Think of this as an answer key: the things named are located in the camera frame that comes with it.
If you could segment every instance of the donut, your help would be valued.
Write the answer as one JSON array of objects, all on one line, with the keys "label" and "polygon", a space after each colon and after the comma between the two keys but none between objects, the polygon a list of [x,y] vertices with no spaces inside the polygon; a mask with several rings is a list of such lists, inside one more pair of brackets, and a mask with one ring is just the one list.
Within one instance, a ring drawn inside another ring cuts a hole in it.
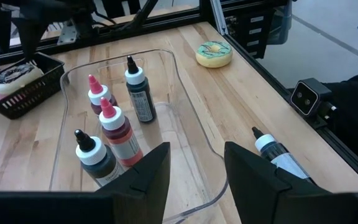
[{"label": "donut", "polygon": [[10,95],[43,74],[41,69],[29,63],[10,68],[0,74],[0,94]]},{"label": "donut", "polygon": [[229,44],[220,41],[208,41],[198,48],[197,62],[207,68],[220,68],[230,63],[233,52]]}]

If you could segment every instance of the wooden table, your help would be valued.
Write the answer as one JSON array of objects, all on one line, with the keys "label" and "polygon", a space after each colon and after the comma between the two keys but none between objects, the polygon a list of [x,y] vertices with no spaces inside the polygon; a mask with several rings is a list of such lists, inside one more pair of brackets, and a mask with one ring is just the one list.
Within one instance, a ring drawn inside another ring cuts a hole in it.
[{"label": "wooden table", "polygon": [[[214,150],[234,141],[257,153],[251,127],[272,133],[314,181],[332,192],[358,192],[358,175],[236,51],[217,69],[197,64],[195,50],[224,39],[206,22],[55,55],[65,70],[140,50],[171,50],[180,78]],[[0,115],[0,190],[47,190],[63,116],[58,93],[23,118]],[[239,218],[228,190],[220,209],[227,223]]]}]

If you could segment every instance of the bottle label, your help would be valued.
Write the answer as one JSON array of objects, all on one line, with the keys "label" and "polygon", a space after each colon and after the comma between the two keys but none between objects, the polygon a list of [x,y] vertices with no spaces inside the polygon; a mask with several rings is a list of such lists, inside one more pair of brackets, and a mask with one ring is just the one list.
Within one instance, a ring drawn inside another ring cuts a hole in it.
[{"label": "bottle label", "polygon": [[310,177],[290,153],[277,156],[271,163],[301,179]]},{"label": "bottle label", "polygon": [[100,184],[100,186],[105,186],[106,184],[110,183],[112,180],[119,177],[123,173],[124,170],[122,169],[121,165],[116,161],[116,166],[111,171],[111,173],[109,173],[105,177],[96,178],[96,181]]},{"label": "bottle label", "polygon": [[116,157],[118,157],[119,159],[130,159],[134,157],[140,150],[139,143],[137,143],[137,140],[133,135],[133,131],[129,131],[128,134],[130,134],[131,137],[122,143],[117,143],[117,141],[119,141],[120,139],[108,140]]},{"label": "bottle label", "polygon": [[151,119],[153,119],[153,115],[149,106],[149,102],[147,101],[146,91],[130,93],[130,95],[139,121],[151,121]]}]

